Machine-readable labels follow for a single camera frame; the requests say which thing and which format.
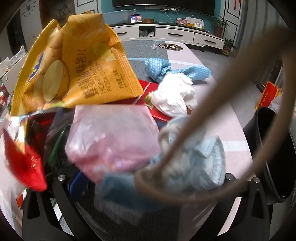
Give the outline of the potted plant near curtain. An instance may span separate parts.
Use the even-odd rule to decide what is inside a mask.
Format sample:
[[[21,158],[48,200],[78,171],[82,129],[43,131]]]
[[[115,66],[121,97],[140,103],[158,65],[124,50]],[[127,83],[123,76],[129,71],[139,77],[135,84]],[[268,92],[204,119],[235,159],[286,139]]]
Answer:
[[[224,46],[223,46],[221,53],[224,56],[229,56],[232,49],[237,50],[237,48],[234,46],[234,41],[231,39],[225,38]]]

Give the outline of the light blue face mask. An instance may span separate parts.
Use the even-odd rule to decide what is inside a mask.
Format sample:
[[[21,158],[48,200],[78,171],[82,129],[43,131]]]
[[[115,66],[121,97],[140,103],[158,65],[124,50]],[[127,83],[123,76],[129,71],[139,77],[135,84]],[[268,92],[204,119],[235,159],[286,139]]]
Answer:
[[[206,137],[206,128],[194,131],[162,172],[170,193],[211,190],[224,183],[226,159],[218,136]]]

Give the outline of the yellow potato chip bag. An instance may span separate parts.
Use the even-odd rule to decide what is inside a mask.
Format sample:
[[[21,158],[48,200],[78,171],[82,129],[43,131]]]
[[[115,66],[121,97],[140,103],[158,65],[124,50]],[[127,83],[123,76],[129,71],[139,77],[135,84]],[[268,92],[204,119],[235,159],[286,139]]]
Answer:
[[[18,75],[10,114],[104,104],[143,92],[102,14],[71,15],[63,26],[51,20],[37,37]]]

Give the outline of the wall clock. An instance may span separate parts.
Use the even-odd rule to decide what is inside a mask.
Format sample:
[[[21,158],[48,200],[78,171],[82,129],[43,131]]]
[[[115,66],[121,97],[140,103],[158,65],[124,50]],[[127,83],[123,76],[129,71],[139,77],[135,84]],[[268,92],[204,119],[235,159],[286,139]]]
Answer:
[[[21,16],[28,17],[34,13],[39,5],[39,1],[37,0],[25,0],[20,7]]]

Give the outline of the white TV cabinet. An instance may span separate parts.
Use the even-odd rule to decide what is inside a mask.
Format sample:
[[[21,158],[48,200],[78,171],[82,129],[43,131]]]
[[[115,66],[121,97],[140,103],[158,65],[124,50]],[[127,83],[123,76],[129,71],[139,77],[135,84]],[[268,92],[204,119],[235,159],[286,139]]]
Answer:
[[[223,49],[225,40],[212,35],[206,31],[178,25],[166,24],[126,24],[113,26],[122,41],[140,39],[140,32],[153,32],[152,39],[161,41],[180,42],[199,47],[212,47],[218,50]]]

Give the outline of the black trash bin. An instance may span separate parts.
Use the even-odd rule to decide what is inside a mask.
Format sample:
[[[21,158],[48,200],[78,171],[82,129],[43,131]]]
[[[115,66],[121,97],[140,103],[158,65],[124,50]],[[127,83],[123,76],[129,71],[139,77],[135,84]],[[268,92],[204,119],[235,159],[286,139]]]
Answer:
[[[276,113],[270,108],[259,108],[243,128],[251,155],[262,147]],[[283,203],[292,194],[295,186],[295,146],[292,135],[287,133],[270,161],[256,172],[263,186],[267,202]]]

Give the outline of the pink plastic wrapper bag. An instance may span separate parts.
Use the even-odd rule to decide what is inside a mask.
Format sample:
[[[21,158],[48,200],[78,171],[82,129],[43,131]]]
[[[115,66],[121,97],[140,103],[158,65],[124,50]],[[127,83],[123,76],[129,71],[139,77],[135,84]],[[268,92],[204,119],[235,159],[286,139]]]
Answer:
[[[161,152],[158,126],[144,105],[78,105],[65,145],[68,160],[91,181],[134,171]]]

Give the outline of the black television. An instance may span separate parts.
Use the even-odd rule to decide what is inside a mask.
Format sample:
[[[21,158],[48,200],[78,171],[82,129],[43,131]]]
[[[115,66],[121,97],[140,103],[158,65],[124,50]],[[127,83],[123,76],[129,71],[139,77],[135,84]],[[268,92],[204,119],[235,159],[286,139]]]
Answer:
[[[112,6],[169,6],[214,16],[215,0],[113,0]]]

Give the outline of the white plastic bag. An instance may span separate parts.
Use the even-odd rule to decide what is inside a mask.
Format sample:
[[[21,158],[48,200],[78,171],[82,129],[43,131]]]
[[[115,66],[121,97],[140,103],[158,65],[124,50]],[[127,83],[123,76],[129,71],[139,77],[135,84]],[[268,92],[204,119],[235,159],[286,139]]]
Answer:
[[[191,78],[183,73],[168,73],[150,93],[152,105],[163,114],[172,118],[187,115],[187,110],[198,106]]]

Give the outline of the tan mask ear loop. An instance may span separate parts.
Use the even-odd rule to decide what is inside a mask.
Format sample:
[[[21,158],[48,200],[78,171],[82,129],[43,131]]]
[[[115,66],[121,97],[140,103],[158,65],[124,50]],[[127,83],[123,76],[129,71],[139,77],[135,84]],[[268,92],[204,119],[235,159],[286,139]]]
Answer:
[[[285,79],[281,108],[274,119],[261,149],[257,150],[253,163],[241,179],[230,181],[221,189],[201,193],[197,198],[184,194],[175,195],[164,192],[163,170],[175,159],[186,139],[203,126],[231,98],[266,67],[269,61],[282,56]],[[278,150],[290,126],[295,105],[295,31],[285,27],[274,27],[242,48],[234,62],[222,73],[217,84],[209,91],[198,108],[193,112],[180,130],[174,126],[163,128],[159,141],[163,152],[162,160],[150,169],[138,170],[134,175],[137,191],[145,196],[170,205],[198,204],[221,200],[245,186],[246,180],[260,171]]]

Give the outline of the blue knotted cloth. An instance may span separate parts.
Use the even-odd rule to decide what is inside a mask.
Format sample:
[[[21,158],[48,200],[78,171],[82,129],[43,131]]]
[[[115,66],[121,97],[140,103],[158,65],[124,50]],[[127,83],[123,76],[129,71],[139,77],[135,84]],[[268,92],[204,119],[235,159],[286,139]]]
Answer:
[[[203,65],[192,65],[181,69],[172,69],[171,63],[162,58],[149,58],[145,61],[147,75],[156,83],[161,83],[168,73],[183,73],[192,80],[205,80],[211,76],[209,68]]]

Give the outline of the red snack wrapper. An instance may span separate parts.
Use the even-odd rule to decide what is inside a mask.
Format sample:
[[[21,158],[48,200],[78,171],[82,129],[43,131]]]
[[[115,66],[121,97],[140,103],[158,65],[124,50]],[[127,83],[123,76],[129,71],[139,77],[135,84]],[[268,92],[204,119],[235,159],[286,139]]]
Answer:
[[[46,137],[55,113],[31,113],[4,119],[4,154],[11,173],[37,192],[47,189],[43,156]]]

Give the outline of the red cigarette box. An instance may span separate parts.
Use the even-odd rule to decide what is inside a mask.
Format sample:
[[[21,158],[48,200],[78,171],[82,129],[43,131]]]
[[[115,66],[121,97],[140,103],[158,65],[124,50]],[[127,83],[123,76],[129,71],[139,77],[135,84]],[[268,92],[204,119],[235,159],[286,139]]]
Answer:
[[[155,90],[158,89],[158,84],[153,83],[153,82],[147,82],[147,81],[144,81],[144,80],[139,80],[139,83],[140,83],[140,85],[142,86],[142,88],[144,90],[143,95],[140,95],[139,97],[136,97],[136,98],[130,98],[130,99],[124,99],[124,100],[120,100],[120,101],[115,101],[115,102],[113,102],[113,104],[145,105],[145,106],[148,107],[151,115],[155,119],[168,122],[171,119],[171,117],[165,115],[164,113],[159,111],[157,108],[155,108],[154,105],[152,104],[152,101],[151,101],[151,92],[154,92]]]

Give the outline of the red paper shopping bag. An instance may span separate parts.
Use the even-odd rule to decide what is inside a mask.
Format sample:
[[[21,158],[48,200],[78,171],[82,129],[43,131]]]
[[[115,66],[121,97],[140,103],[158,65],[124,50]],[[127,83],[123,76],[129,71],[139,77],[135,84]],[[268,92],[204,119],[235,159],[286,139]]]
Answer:
[[[278,97],[281,93],[281,88],[268,81],[259,101],[255,106],[255,110],[261,107],[267,108],[270,105],[271,101]]]

